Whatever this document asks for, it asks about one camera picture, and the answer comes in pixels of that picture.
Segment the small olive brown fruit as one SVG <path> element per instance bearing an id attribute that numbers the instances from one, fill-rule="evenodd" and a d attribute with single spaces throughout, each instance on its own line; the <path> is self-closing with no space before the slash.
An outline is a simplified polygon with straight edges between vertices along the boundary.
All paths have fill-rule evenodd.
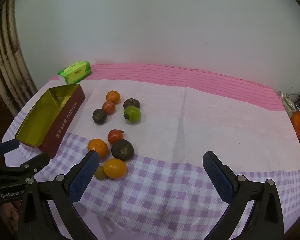
<path id="1" fill-rule="evenodd" d="M 108 176 L 105 174 L 103 166 L 99 166 L 94 173 L 94 176 L 97 180 L 103 181 L 108 179 Z"/>

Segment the orange mandarin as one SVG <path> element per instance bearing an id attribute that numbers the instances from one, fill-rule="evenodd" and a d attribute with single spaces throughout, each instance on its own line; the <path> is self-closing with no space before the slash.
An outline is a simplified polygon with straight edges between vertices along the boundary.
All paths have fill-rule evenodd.
<path id="1" fill-rule="evenodd" d="M 119 92 L 115 90 L 111 90 L 106 94 L 106 100 L 113 102 L 115 105 L 117 105 L 121 101 L 121 96 Z"/>
<path id="2" fill-rule="evenodd" d="M 104 159 L 108 155 L 108 145 L 101 139 L 90 140 L 87 150 L 97 152 L 100 159 Z"/>

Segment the yellow orange kumquat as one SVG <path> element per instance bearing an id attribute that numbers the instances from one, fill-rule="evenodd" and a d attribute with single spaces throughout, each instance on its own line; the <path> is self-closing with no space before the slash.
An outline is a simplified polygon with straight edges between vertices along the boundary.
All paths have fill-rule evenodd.
<path id="1" fill-rule="evenodd" d="M 113 158 L 108 159 L 103 166 L 104 173 L 111 179 L 119 179 L 126 175 L 127 165 L 124 161 Z"/>

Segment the red tomato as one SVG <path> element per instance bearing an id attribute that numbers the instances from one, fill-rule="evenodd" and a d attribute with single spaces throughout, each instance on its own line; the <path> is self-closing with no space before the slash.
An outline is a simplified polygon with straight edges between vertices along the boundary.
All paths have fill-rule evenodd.
<path id="1" fill-rule="evenodd" d="M 122 130 L 118 130 L 118 129 L 111 130 L 108 133 L 108 136 L 107 136 L 108 142 L 111 145 L 113 145 L 118 140 L 122 140 L 123 139 L 123 134 L 124 134 L 124 131 L 122 131 Z"/>
<path id="2" fill-rule="evenodd" d="M 116 106 L 115 103 L 113 103 L 112 101 L 106 101 L 103 104 L 102 109 L 105 111 L 107 115 L 112 115 L 116 111 Z"/>

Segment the large dark fruit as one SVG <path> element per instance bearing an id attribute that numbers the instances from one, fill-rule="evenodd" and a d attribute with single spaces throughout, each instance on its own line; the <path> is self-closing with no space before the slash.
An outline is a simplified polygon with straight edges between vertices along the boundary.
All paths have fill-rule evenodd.
<path id="1" fill-rule="evenodd" d="M 134 147 L 128 140 L 121 139 L 112 145 L 111 153 L 114 158 L 129 161 L 134 157 Z"/>

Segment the green tomato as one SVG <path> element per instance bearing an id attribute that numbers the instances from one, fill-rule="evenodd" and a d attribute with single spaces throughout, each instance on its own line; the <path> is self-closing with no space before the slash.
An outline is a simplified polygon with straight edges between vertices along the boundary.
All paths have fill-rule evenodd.
<path id="1" fill-rule="evenodd" d="M 124 115 L 126 120 L 128 120 L 132 124 L 136 124 L 141 119 L 141 112 L 135 106 L 129 106 L 125 108 Z"/>

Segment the gold toffee tin box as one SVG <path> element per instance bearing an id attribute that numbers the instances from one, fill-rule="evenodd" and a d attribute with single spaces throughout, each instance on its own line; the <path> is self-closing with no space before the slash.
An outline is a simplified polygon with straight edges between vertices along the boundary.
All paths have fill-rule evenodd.
<path id="1" fill-rule="evenodd" d="M 84 100 L 78 83 L 47 89 L 26 115 L 15 138 L 53 159 Z"/>

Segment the beige patterned curtain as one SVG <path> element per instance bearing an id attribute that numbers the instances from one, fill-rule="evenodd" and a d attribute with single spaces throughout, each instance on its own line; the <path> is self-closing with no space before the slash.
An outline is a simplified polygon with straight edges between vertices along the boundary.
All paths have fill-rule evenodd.
<path id="1" fill-rule="evenodd" d="M 15 0 L 6 0 L 0 9 L 0 98 L 15 117 L 36 93 L 20 47 Z"/>

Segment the green tissue pack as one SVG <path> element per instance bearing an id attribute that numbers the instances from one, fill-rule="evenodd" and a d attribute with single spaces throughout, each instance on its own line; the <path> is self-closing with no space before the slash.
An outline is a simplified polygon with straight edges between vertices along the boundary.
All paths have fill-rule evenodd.
<path id="1" fill-rule="evenodd" d="M 57 73 L 61 84 L 73 85 L 92 73 L 89 61 L 77 61 Z"/>

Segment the silver foil wrapper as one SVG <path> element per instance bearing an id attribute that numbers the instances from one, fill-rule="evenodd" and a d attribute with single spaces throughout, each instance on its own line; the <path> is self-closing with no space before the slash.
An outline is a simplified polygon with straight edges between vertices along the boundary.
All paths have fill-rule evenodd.
<path id="1" fill-rule="evenodd" d="M 294 102 L 287 95 L 287 93 L 279 92 L 279 96 L 288 116 L 291 118 L 296 113 L 296 107 L 294 105 Z"/>

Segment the pink purple checkered tablecloth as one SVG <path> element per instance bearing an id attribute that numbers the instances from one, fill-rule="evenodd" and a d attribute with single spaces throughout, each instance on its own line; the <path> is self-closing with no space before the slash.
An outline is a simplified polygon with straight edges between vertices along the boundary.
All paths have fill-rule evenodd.
<path id="1" fill-rule="evenodd" d="M 202 70 L 99 64 L 81 82 L 85 101 L 58 153 L 36 175 L 50 181 L 87 153 L 91 139 L 121 129 L 134 147 L 121 180 L 93 179 L 75 208 L 99 239 L 204 239 L 227 208 L 203 169 L 213 151 L 251 181 L 275 181 L 284 228 L 300 217 L 300 145 L 275 91 Z M 115 90 L 121 101 L 98 125 Z M 141 119 L 125 119 L 123 103 L 140 102 Z"/>

